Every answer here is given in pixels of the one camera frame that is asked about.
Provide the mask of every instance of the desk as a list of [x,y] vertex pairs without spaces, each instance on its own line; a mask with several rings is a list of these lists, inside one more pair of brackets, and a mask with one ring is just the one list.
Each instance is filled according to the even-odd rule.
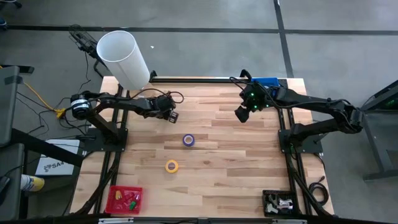
[[[287,79],[287,83],[297,93],[306,94],[303,79]],[[285,157],[280,153],[277,137],[280,129],[277,111],[269,108],[251,113],[243,124],[234,114],[242,99],[241,90],[233,84],[152,85],[163,91],[179,91],[185,101],[175,110],[180,114],[176,124],[144,119],[129,112],[129,139],[121,156],[117,185],[144,188],[139,216],[264,217],[262,190],[289,190]],[[101,92],[115,94],[117,89],[114,77],[104,77]],[[310,111],[294,108],[293,112],[296,123],[312,122]],[[112,109],[104,110],[101,116],[111,120],[112,113]],[[195,137],[193,147],[182,144],[183,135],[188,133]],[[81,208],[97,187],[103,157],[103,152],[94,152],[83,161],[71,212]],[[175,174],[167,173],[164,168],[169,159],[179,164]],[[307,183],[325,175],[317,157],[302,154],[302,159]],[[302,192],[298,186],[297,189],[300,209],[304,211]],[[101,212],[107,196],[108,187],[103,194]],[[333,213],[330,199],[325,208]]]

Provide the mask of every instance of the white tube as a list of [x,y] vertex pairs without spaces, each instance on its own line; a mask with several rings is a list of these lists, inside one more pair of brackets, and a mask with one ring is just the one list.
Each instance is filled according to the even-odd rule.
[[97,53],[123,88],[140,90],[149,82],[149,70],[130,33],[117,30],[105,34]]

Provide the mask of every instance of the yellow cable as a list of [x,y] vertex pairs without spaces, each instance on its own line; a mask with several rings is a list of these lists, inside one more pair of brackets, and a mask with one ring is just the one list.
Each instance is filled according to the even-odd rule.
[[43,100],[43,98],[42,98],[42,97],[41,97],[41,96],[28,84],[28,83],[24,82],[24,84],[25,84],[25,86],[27,86],[30,90],[32,90],[32,92],[33,92],[34,94],[36,94],[36,96],[39,98],[39,100],[40,100],[41,102],[43,102],[44,105],[45,105],[48,109],[54,111],[54,112],[57,114],[57,118],[58,118],[58,119],[61,118],[61,117],[64,115],[64,113],[65,113],[65,108],[62,108],[62,109],[54,109],[54,108],[52,108],[50,105],[48,105],[48,104]]

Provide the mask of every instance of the label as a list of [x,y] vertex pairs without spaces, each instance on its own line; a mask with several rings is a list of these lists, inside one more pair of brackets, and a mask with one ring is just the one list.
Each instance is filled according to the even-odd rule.
[[[86,103],[87,102],[87,100],[75,100],[75,101],[73,101],[72,103],[71,103],[71,106],[73,106],[73,105],[75,105],[75,104],[77,104],[77,103]],[[78,105],[78,106],[76,106],[76,107],[74,107],[73,109],[77,109],[77,108],[88,108],[89,106],[88,106],[88,104],[82,104],[82,105]]]

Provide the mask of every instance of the yellow tape roll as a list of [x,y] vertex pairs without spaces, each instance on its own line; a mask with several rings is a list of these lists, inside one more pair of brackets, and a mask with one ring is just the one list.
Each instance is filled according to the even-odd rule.
[[169,160],[166,162],[166,171],[169,173],[175,173],[178,170],[178,163],[175,160]]

